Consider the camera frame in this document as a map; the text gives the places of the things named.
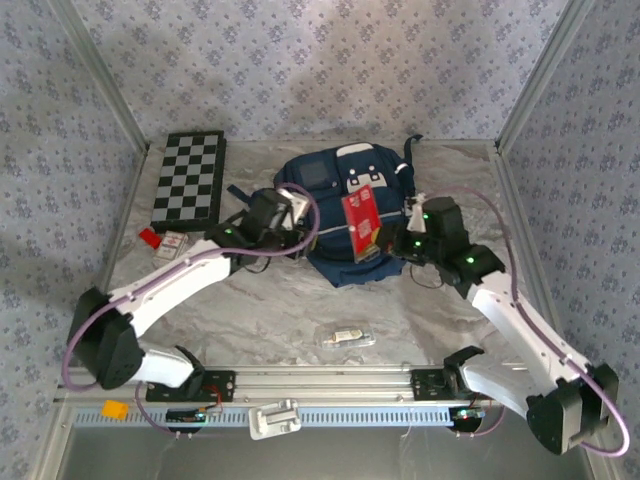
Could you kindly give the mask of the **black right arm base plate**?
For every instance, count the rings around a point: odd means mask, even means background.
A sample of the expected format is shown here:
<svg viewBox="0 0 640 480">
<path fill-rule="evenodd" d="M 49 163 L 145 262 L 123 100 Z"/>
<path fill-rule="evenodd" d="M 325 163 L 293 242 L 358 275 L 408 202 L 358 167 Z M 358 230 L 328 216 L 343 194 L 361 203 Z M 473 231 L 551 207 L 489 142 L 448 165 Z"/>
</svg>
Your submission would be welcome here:
<svg viewBox="0 0 640 480">
<path fill-rule="evenodd" d="M 410 383 L 416 401 L 471 400 L 476 395 L 460 374 L 449 368 L 414 369 Z"/>
</svg>

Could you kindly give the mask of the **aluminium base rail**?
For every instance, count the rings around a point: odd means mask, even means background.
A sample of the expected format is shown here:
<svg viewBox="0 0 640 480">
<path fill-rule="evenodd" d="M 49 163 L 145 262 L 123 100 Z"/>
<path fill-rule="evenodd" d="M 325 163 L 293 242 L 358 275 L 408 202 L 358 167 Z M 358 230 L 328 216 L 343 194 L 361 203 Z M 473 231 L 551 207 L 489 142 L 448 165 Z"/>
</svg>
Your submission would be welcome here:
<svg viewBox="0 0 640 480">
<path fill-rule="evenodd" d="M 528 372 L 520 364 L 492 365 L 479 356 L 462 366 L 469 375 L 462 379 L 476 393 L 471 400 L 416 401 L 410 383 L 414 369 L 443 368 L 410 364 L 382 366 L 237 366 L 213 370 L 236 372 L 234 398 L 229 406 L 259 406 L 277 400 L 294 399 L 302 406 L 404 406 L 413 403 L 443 406 L 486 404 L 525 405 L 527 388 L 520 383 Z M 145 400 L 148 386 L 141 388 Z M 198 406 L 214 403 L 151 403 L 153 406 Z"/>
</svg>

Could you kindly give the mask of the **grey metal panel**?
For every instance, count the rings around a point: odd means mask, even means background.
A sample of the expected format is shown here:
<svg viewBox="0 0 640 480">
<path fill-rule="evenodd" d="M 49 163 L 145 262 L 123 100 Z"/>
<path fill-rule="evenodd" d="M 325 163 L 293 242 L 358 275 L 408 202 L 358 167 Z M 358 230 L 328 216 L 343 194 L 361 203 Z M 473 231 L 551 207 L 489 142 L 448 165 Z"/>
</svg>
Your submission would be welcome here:
<svg viewBox="0 0 640 480">
<path fill-rule="evenodd" d="M 440 428 L 244 429 L 173 440 L 150 428 L 78 428 L 57 480 L 594 480 L 581 453 L 556 457 L 507 420 L 486 438 Z"/>
</svg>

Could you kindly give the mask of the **aluminium side rail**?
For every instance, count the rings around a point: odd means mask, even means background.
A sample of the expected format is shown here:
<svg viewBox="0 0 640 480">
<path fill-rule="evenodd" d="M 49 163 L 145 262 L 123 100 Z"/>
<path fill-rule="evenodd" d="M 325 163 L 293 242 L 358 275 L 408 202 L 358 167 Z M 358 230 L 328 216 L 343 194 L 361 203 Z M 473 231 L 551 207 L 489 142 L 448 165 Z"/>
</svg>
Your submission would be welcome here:
<svg viewBox="0 0 640 480">
<path fill-rule="evenodd" d="M 518 275 L 522 278 L 527 298 L 552 328 L 563 338 L 564 331 L 546 280 L 528 217 L 520 198 L 509 162 L 497 149 L 491 160 L 500 190 L 501 203 L 508 217 L 510 235 L 519 261 Z"/>
<path fill-rule="evenodd" d="M 116 224 L 116 229 L 114 233 L 111 235 L 107 245 L 108 249 L 107 249 L 105 264 L 101 268 L 100 273 L 96 277 L 96 280 L 89 286 L 89 289 L 86 290 L 86 293 L 88 293 L 93 288 L 96 288 L 102 293 L 106 292 L 106 289 L 109 285 L 109 281 L 111 279 L 111 276 L 115 268 L 118 250 L 125 234 L 126 225 L 127 225 L 131 208 L 135 199 L 136 190 L 137 190 L 139 180 L 144 168 L 148 151 L 149 151 L 149 144 L 146 144 L 142 152 L 139 153 L 136 157 L 133 172 L 129 180 L 128 189 L 125 192 L 125 197 L 121 204 L 119 220 Z M 71 361 L 72 355 L 73 355 L 73 349 L 71 347 L 71 339 L 74 336 L 74 334 L 77 332 L 77 330 L 80 328 L 81 324 L 83 323 L 83 320 L 80 319 L 80 316 L 78 314 L 78 308 L 80 307 L 80 304 L 81 304 L 81 299 L 78 300 L 76 307 L 74 309 L 74 316 L 73 316 L 71 328 L 69 330 L 69 334 L 67 338 L 67 349 L 64 353 L 63 360 L 62 360 L 61 374 L 64 374 L 69 370 L 69 362 Z"/>
</svg>

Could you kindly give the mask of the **white plastic bracket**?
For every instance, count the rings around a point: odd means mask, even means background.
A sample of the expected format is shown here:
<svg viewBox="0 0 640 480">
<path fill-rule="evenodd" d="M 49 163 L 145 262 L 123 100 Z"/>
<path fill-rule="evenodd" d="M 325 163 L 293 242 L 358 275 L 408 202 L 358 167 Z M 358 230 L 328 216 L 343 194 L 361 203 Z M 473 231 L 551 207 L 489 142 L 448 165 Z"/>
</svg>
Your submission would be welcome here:
<svg viewBox="0 0 640 480">
<path fill-rule="evenodd" d="M 253 407 L 248 411 L 252 440 L 265 440 L 301 430 L 299 404 L 294 399 Z"/>
</svg>

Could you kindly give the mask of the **blue white playing card box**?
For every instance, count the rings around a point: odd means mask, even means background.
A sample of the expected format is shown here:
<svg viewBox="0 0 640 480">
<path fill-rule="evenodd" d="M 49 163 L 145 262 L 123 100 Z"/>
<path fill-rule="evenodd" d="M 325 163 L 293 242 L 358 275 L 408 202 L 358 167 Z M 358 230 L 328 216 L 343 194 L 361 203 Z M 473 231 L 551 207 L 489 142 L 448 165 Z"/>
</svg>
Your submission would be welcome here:
<svg viewBox="0 0 640 480">
<path fill-rule="evenodd" d="M 153 264 L 162 266 L 174 261 L 188 246 L 188 235 L 186 233 L 166 231 L 161 243 L 155 250 Z"/>
</svg>

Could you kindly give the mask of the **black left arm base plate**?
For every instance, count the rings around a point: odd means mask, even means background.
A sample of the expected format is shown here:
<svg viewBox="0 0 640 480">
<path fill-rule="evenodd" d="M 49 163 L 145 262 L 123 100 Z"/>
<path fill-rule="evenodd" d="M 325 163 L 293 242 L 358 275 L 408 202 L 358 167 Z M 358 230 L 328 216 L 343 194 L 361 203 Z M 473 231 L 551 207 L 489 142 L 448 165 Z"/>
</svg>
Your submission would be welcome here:
<svg viewBox="0 0 640 480">
<path fill-rule="evenodd" d="M 217 403 L 234 398 L 236 372 L 233 370 L 205 370 L 178 387 L 159 383 L 147 387 L 145 400 L 151 403 Z"/>
</svg>

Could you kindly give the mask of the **clear plastic pouch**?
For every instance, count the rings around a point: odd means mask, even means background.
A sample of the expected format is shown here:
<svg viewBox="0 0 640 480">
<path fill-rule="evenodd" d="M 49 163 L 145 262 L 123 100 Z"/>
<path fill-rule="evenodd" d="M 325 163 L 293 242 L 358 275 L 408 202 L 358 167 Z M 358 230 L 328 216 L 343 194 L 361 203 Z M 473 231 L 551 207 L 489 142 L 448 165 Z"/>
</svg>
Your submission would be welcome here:
<svg viewBox="0 0 640 480">
<path fill-rule="evenodd" d="M 325 350 L 369 347 L 376 343 L 368 327 L 341 326 L 323 327 L 315 334 L 316 343 Z"/>
</svg>

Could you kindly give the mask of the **aluminium frame post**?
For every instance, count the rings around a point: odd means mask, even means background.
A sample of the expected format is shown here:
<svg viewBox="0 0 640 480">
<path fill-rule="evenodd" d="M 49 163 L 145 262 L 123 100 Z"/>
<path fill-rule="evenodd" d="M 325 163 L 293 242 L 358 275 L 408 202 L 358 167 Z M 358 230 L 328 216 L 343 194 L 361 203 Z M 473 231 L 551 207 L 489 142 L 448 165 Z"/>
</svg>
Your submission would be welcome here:
<svg viewBox="0 0 640 480">
<path fill-rule="evenodd" d="M 47 2 L 129 142 L 137 151 L 146 152 L 145 135 L 72 1 L 47 0 Z"/>
<path fill-rule="evenodd" d="M 501 156 L 507 155 L 512 148 L 595 2 L 596 0 L 567 0 L 540 57 L 496 139 L 496 150 Z"/>
</svg>

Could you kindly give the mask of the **navy blue backpack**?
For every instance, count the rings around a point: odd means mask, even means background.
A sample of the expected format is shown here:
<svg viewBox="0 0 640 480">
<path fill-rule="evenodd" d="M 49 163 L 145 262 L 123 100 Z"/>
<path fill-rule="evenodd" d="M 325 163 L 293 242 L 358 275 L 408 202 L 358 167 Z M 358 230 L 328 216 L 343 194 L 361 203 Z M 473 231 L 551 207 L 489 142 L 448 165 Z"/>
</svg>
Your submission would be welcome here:
<svg viewBox="0 0 640 480">
<path fill-rule="evenodd" d="M 276 173 L 276 186 L 297 184 L 318 204 L 320 228 L 308 260 L 332 286 L 362 285 L 402 273 L 406 262 L 387 253 L 367 261 L 354 260 L 342 200 L 368 185 L 384 224 L 405 220 L 406 201 L 416 192 L 412 142 L 421 138 L 420 134 L 409 137 L 403 156 L 361 142 L 297 156 Z"/>
</svg>

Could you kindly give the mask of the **black folding chessboard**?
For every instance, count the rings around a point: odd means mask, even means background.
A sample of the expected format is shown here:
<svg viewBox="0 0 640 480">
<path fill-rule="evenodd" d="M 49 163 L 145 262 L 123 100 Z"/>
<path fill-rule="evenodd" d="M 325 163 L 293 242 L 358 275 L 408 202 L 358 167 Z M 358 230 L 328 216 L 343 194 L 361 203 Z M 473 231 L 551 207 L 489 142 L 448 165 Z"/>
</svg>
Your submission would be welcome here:
<svg viewBox="0 0 640 480">
<path fill-rule="evenodd" d="M 218 223 L 225 156 L 221 130 L 167 137 L 150 221 L 156 233 L 204 232 Z"/>
</svg>

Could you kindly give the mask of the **red snack packet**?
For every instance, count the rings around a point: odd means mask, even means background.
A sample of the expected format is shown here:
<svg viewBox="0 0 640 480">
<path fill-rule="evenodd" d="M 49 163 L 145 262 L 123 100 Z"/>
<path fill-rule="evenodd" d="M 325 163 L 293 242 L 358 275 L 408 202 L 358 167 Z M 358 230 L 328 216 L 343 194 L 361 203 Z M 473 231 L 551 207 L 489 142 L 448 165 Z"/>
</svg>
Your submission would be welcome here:
<svg viewBox="0 0 640 480">
<path fill-rule="evenodd" d="M 349 238 L 356 263 L 369 261 L 379 253 L 376 245 L 381 228 L 373 189 L 365 185 L 342 198 Z"/>
</svg>

